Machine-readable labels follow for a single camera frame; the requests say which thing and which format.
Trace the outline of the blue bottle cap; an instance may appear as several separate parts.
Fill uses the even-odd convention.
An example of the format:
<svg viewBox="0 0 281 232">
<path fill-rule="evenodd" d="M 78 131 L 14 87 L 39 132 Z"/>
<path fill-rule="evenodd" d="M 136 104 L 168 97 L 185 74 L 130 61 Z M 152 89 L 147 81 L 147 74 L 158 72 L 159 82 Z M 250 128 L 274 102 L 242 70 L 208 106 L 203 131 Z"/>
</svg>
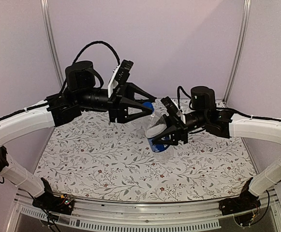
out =
<svg viewBox="0 0 281 232">
<path fill-rule="evenodd" d="M 151 109 L 152 111 L 154 111 L 154 106 L 151 102 L 144 102 L 143 106 Z"/>
</svg>

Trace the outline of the clear bottle with blue label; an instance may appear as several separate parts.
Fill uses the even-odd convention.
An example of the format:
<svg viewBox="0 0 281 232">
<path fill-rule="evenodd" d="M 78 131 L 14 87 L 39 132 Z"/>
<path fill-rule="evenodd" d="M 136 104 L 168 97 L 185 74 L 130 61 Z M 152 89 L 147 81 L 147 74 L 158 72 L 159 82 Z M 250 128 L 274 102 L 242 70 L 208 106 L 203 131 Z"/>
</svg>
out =
<svg viewBox="0 0 281 232">
<path fill-rule="evenodd" d="M 145 117 L 143 126 L 145 137 L 148 140 L 154 158 L 160 162 L 168 162 L 174 156 L 173 148 L 169 144 L 158 142 L 170 140 L 169 136 L 161 137 L 162 133 L 167 128 L 163 116 L 153 110 L 149 116 Z"/>
</svg>

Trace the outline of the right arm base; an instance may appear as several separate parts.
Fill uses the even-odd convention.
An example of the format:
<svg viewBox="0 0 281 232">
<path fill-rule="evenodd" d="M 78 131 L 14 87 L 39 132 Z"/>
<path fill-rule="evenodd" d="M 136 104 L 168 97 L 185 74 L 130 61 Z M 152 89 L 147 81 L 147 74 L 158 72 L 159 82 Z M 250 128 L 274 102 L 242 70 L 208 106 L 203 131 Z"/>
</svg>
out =
<svg viewBox="0 0 281 232">
<path fill-rule="evenodd" d="M 259 197 L 255 197 L 250 193 L 219 201 L 219 210 L 223 216 L 252 210 L 260 206 Z"/>
</svg>

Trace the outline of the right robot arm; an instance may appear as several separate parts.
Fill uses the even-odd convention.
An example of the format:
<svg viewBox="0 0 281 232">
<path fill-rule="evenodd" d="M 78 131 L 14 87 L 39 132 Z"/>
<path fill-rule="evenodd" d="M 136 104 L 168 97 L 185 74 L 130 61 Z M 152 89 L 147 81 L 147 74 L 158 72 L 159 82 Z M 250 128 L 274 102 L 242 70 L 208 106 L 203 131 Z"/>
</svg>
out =
<svg viewBox="0 0 281 232">
<path fill-rule="evenodd" d="M 250 116 L 232 108 L 219 108 L 216 105 L 215 92 L 205 86 L 191 88 L 190 109 L 184 114 L 180 105 L 169 97 L 161 100 L 166 107 L 167 128 L 153 137 L 154 144 L 178 145 L 187 143 L 188 134 L 198 128 L 221 138 L 251 138 L 274 142 L 281 145 L 281 118 Z M 236 207 L 247 210 L 268 188 L 281 181 L 281 160 L 269 165 L 260 174 L 248 180 Z"/>
</svg>

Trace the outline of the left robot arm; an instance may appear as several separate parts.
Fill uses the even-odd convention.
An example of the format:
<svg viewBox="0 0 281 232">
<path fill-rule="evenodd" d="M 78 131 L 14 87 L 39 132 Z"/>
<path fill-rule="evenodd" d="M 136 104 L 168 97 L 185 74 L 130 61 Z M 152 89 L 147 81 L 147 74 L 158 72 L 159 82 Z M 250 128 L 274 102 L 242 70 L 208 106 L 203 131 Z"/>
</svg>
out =
<svg viewBox="0 0 281 232">
<path fill-rule="evenodd" d="M 75 62 L 65 70 L 65 90 L 0 117 L 0 176 L 38 198 L 47 210 L 54 209 L 58 203 L 49 183 L 19 165 L 8 154 L 5 144 L 41 129 L 65 125 L 84 111 L 108 112 L 111 122 L 121 124 L 150 115 L 144 102 L 154 102 L 155 97 L 128 82 L 132 66 L 131 61 L 122 61 L 104 88 L 91 61 Z"/>
</svg>

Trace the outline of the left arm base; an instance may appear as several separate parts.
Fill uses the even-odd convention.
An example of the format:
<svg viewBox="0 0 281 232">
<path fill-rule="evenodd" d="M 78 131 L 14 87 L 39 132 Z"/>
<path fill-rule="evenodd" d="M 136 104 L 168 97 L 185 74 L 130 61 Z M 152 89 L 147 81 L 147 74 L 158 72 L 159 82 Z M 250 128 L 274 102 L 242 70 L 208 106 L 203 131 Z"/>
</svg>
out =
<svg viewBox="0 0 281 232">
<path fill-rule="evenodd" d="M 32 205 L 45 211 L 56 212 L 64 215 L 71 215 L 74 209 L 74 197 L 66 193 L 55 196 L 47 180 L 41 178 L 44 184 L 44 193 L 34 197 Z"/>
</svg>

